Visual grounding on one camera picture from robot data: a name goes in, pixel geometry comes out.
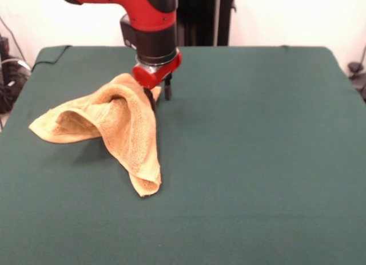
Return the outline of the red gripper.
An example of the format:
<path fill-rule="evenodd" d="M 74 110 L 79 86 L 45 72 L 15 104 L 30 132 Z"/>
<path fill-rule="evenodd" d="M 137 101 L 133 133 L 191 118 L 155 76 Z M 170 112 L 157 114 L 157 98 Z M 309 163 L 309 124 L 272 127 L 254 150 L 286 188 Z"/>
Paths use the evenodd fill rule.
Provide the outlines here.
<path fill-rule="evenodd" d="M 136 57 L 136 65 L 132 68 L 133 77 L 136 81 L 144 87 L 144 93 L 147 96 L 152 111 L 156 110 L 156 101 L 153 97 L 153 93 L 148 88 L 155 88 L 157 85 L 164 81 L 164 96 L 167 101 L 172 97 L 171 79 L 172 74 L 175 72 L 182 63 L 182 55 L 179 50 L 176 51 L 176 55 L 172 60 L 164 64 L 148 64 L 142 62 Z"/>

